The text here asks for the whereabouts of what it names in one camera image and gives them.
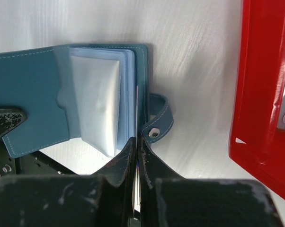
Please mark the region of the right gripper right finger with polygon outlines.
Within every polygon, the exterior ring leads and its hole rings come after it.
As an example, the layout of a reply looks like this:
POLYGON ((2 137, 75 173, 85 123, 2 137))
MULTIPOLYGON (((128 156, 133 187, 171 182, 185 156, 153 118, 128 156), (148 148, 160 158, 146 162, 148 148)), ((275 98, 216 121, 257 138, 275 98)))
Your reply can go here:
POLYGON ((280 227, 269 191, 249 179, 186 179, 138 139, 144 227, 280 227))

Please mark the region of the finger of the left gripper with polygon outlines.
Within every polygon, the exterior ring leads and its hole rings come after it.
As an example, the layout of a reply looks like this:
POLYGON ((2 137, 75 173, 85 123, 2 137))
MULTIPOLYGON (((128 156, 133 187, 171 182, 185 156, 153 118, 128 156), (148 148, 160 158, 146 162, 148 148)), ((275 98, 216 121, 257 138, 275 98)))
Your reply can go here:
POLYGON ((25 112, 18 107, 0 107, 0 139, 27 120, 25 112))

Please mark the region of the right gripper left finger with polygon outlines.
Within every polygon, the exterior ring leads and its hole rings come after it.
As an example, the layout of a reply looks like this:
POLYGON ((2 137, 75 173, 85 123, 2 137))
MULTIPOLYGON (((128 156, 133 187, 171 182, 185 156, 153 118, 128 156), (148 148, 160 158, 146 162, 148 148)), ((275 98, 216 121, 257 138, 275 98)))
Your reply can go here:
POLYGON ((0 178, 0 227, 126 227, 134 216, 136 140, 91 175, 0 178))

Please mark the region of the blue leather card holder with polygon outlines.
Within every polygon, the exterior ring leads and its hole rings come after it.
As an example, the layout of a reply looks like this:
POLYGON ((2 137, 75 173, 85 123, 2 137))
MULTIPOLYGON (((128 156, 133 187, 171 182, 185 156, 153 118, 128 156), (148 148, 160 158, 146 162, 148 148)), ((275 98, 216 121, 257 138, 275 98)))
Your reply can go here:
POLYGON ((174 119, 149 92, 144 44, 66 44, 0 53, 0 107, 25 121, 0 136, 12 158, 80 138, 114 157, 131 137, 163 138, 174 119))

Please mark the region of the red plastic bin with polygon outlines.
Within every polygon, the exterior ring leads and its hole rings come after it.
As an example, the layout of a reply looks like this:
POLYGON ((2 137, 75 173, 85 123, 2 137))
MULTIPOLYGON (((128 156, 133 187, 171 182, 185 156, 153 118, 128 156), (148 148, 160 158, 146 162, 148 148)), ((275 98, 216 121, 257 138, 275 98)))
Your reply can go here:
POLYGON ((230 158, 285 199, 285 0, 242 3, 230 158))

